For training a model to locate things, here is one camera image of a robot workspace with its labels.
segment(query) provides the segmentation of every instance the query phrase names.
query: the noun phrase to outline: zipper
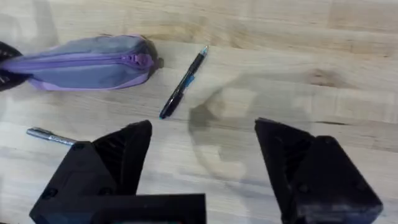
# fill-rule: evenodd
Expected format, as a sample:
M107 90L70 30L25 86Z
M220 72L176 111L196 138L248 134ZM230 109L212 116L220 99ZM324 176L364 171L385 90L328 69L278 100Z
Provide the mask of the zipper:
M117 53L117 54L63 54L37 58L16 58L7 60L0 65L10 72L24 73L32 70L47 68L80 67L90 65L123 64L129 67L147 70L153 65L151 57L147 54Z

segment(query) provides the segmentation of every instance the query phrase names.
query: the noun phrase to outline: zipper pull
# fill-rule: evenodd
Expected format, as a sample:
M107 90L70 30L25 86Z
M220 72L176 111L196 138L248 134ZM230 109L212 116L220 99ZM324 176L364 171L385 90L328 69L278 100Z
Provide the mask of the zipper pull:
M154 64L154 61L152 60L152 57L149 54L123 55L122 60L133 63L142 68L149 68Z

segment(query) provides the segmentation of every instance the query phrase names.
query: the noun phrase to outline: silver marker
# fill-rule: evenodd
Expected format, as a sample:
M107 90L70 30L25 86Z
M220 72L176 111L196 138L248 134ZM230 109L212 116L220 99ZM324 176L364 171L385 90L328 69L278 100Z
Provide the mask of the silver marker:
M58 142L61 144L66 144L68 146L72 146L76 140L57 136L56 134L52 133L51 131L44 130L42 128L29 128L26 131L26 134L31 135L33 137L41 138L48 141Z

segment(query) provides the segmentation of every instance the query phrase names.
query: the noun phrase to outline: gray pencil case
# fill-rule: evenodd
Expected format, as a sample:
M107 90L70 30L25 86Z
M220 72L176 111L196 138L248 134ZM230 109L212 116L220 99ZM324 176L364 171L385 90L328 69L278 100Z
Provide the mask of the gray pencil case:
M145 82L154 60L141 36L100 36L14 57L0 69L29 74L28 81L43 90L112 90Z

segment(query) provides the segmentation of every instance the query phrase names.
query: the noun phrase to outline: wood grain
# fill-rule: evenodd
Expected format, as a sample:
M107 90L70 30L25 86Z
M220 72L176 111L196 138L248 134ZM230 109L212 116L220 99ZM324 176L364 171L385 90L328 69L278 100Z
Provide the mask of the wood grain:
M116 91L0 94L0 222L28 212L68 151L39 126L94 140L154 127L140 194L205 192L209 223L280 223L253 131L260 116L332 135L398 220L398 1L2 0L0 40L24 53L101 34L142 34L164 68ZM205 45L170 119L159 111Z

